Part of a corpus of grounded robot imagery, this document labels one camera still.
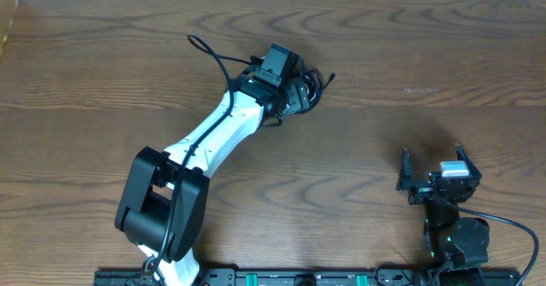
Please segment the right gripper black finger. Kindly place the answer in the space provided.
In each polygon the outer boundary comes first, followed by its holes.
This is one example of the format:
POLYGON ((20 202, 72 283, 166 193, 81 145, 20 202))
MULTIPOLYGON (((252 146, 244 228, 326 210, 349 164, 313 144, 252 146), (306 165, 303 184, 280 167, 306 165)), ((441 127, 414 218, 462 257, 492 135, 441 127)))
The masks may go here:
POLYGON ((409 190, 413 184, 413 175, 410 164, 410 153, 404 148, 401 153, 401 167, 398 175, 396 190, 409 190))
POLYGON ((456 144, 456 155, 459 161, 463 161, 466 164, 470 175, 479 174, 478 168, 472 163, 472 161, 468 157, 468 154, 460 143, 456 144))

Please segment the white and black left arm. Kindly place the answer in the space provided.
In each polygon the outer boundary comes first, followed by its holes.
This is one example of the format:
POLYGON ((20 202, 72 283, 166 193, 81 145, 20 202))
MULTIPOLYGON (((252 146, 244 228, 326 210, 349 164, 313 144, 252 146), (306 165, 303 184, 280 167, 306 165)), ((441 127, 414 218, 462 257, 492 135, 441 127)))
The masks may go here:
POLYGON ((162 151, 143 148, 131 164, 114 225, 146 255, 142 279, 191 285, 200 265, 193 246, 210 179, 232 150, 266 120, 305 114, 325 82, 294 53, 254 58, 228 78, 222 101, 188 136, 162 151))

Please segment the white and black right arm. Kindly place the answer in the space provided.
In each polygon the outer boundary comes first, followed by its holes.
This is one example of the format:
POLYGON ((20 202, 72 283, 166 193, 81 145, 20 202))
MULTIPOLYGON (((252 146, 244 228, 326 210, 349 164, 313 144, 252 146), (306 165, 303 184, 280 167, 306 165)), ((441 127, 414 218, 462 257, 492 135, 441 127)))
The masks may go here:
POLYGON ((413 284, 440 285, 442 274, 472 270, 488 261, 490 226, 480 218, 463 218, 457 207, 473 195, 481 179, 481 172, 460 144, 456 159, 442 161, 440 170, 429 173, 427 180, 413 178, 410 153, 402 151, 396 190, 408 193, 410 205, 425 208, 423 236, 434 259, 414 275, 413 284))

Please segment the brown cardboard panel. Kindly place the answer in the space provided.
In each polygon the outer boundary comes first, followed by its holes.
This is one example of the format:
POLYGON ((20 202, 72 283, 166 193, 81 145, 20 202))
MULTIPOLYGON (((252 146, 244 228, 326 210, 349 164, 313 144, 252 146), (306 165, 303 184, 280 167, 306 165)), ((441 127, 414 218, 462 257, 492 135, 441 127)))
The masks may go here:
POLYGON ((3 54, 4 48, 8 42, 9 31, 13 25, 15 13, 19 0, 0 0, 0 53, 3 54))

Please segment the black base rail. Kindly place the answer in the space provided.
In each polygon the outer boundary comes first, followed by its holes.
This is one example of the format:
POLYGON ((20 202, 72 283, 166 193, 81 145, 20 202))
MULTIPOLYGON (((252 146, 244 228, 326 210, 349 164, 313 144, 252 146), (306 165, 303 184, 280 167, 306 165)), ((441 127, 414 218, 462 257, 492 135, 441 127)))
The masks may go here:
POLYGON ((516 271, 483 271, 478 268, 445 271, 433 281, 418 271, 380 268, 372 271, 237 271, 209 268, 193 286, 407 286, 407 285, 515 285, 516 271))

